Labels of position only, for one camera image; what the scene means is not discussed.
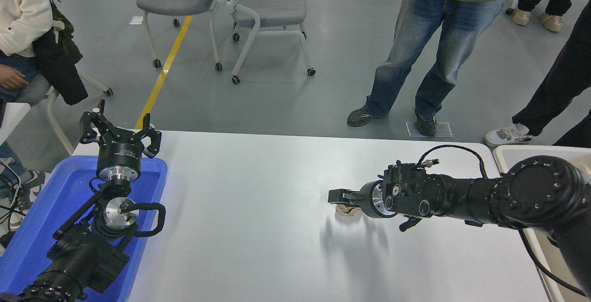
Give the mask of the person's hand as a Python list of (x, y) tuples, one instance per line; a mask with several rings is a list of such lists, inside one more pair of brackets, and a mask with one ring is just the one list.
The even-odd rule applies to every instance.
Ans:
[(11, 66), (0, 64), (0, 85), (8, 91), (15, 91), (24, 88), (29, 83), (25, 75)]

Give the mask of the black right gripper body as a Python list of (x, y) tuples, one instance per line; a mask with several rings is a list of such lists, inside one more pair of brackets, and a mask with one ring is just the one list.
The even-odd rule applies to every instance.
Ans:
[(372, 201), (372, 193), (376, 185), (377, 181), (367, 182), (357, 192), (357, 204), (359, 205), (361, 211), (367, 217), (371, 218), (377, 218)]

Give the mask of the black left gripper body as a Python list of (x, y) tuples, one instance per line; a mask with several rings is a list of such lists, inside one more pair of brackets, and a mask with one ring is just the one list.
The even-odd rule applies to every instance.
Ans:
[(114, 142), (112, 140), (98, 140), (99, 155), (97, 171), (109, 167), (127, 167), (134, 171), (141, 170), (141, 157), (144, 145), (138, 142)]

